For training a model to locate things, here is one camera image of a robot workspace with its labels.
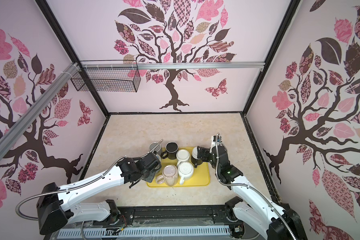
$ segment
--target butterfly painting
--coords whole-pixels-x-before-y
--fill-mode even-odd
[[[220,83],[219,86],[217,88],[206,88],[205,90],[209,93],[212,93],[212,96],[216,97],[220,95],[220,93],[226,93],[227,92],[227,88],[226,88],[226,84],[227,84],[227,79],[224,78]]]
[[[90,115],[91,111],[93,111],[89,107],[86,107],[85,104],[81,100],[80,100],[80,108],[81,108],[81,111],[83,112],[83,114],[78,119],[77,126],[83,125],[84,123],[85,124],[90,123],[91,119],[89,118],[88,115]]]

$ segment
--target wire basket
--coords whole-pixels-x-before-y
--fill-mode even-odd
[[[71,81],[77,91],[137,92],[140,74],[136,65],[126,67],[83,67]]]

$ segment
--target beige table surface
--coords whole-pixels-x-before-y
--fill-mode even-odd
[[[263,175],[239,113],[112,115],[97,147],[86,177],[106,170],[120,156],[138,157],[149,144],[164,139],[162,146],[176,142],[180,147],[210,147],[219,132],[232,165],[269,197]],[[235,193],[218,183],[209,165],[211,182],[205,187],[151,188],[145,181],[129,189],[130,183],[113,187],[85,202],[114,199],[117,206],[213,205],[224,204]]]

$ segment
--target black mug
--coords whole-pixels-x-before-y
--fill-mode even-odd
[[[165,151],[161,154],[161,158],[166,159],[168,157],[171,160],[175,160],[178,149],[179,147],[176,142],[167,143]]]

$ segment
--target tree painting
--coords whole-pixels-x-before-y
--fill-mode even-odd
[[[142,1],[144,4],[140,0],[123,1],[133,8],[121,11],[120,20],[115,21],[123,40],[116,40],[114,48],[125,55],[125,63],[134,59],[139,63],[230,62],[236,55],[227,52],[234,42],[224,41],[230,29],[224,29],[228,12],[223,7],[223,0],[147,0]],[[174,10],[169,11],[172,2]],[[132,50],[137,54],[128,54]],[[147,82],[164,83],[169,90],[172,98],[160,109],[172,106],[181,112],[177,107],[189,104],[179,99],[173,81],[188,81],[189,78],[201,81],[201,77],[211,77],[220,71],[197,69],[196,72],[188,69],[143,70],[140,75],[145,75]],[[226,80],[222,79],[218,87],[205,90],[217,98],[226,93],[225,85]]]
[[[336,39],[318,39],[321,52],[314,53],[309,45],[300,61],[287,66],[286,80],[272,97],[280,110],[276,119],[283,140],[276,155],[264,149],[271,173],[274,169],[282,183],[280,164],[286,151],[296,145],[303,164],[312,160],[314,184],[321,182],[331,199],[353,218],[353,195],[360,206],[360,163],[342,154],[360,154],[360,6],[354,8],[354,27],[347,19],[335,19]],[[342,173],[353,176],[338,175]]]
[[[14,125],[32,104],[36,102],[36,93],[43,94],[43,86],[52,84],[56,78],[54,65],[43,67],[38,55],[31,57],[28,48],[18,39],[10,37],[13,45],[6,42],[7,37],[0,29],[0,61],[8,61],[0,69],[0,139]],[[15,56],[9,55],[12,48]],[[58,135],[53,131],[68,124],[64,118],[68,115],[72,99],[66,99],[68,84],[58,92],[46,108],[24,132],[26,141],[19,140],[1,161],[0,168],[6,171],[1,177],[7,189],[21,194],[21,185],[34,180],[41,168],[59,167],[66,172],[67,183],[73,174],[78,175],[82,168],[76,169],[81,155],[73,161],[56,158],[47,154],[47,148],[53,147],[53,139]],[[75,102],[81,107],[83,115],[77,116],[78,125],[89,123],[91,110],[81,101]]]

